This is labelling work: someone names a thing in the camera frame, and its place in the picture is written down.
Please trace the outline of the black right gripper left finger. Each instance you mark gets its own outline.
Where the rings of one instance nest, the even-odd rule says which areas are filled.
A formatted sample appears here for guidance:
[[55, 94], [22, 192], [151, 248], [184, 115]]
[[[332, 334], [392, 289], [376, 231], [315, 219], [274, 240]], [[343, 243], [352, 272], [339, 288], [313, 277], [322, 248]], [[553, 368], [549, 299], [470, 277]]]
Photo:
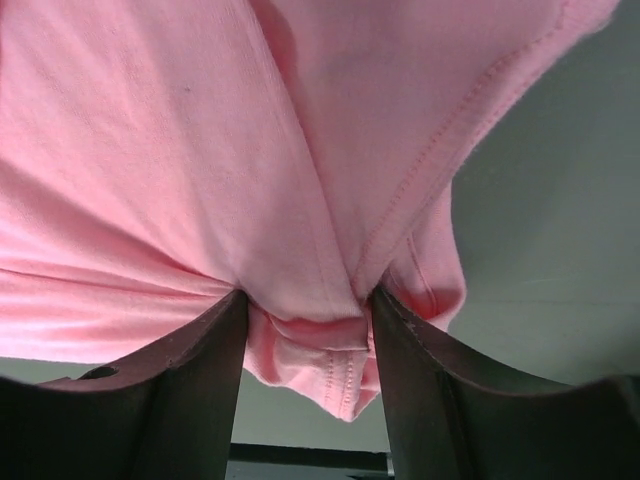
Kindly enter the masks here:
[[223, 478], [247, 331], [235, 291], [77, 379], [2, 378], [2, 478]]

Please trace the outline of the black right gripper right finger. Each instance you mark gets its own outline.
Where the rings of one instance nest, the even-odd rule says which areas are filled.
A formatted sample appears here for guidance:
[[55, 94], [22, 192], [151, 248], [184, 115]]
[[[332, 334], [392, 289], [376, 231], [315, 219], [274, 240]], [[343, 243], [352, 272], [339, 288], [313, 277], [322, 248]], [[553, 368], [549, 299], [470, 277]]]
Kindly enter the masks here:
[[635, 479], [639, 380], [577, 386], [504, 365], [370, 298], [382, 399], [399, 479]]

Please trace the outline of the pink t shirt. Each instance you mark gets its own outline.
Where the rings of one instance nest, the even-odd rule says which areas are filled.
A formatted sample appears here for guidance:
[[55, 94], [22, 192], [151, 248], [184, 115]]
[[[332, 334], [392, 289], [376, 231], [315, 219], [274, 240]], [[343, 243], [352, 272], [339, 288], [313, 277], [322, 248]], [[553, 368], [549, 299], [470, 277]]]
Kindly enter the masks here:
[[451, 182], [613, 1], [5, 1], [1, 353], [98, 364], [251, 300], [244, 365], [350, 422], [368, 298], [465, 299]]

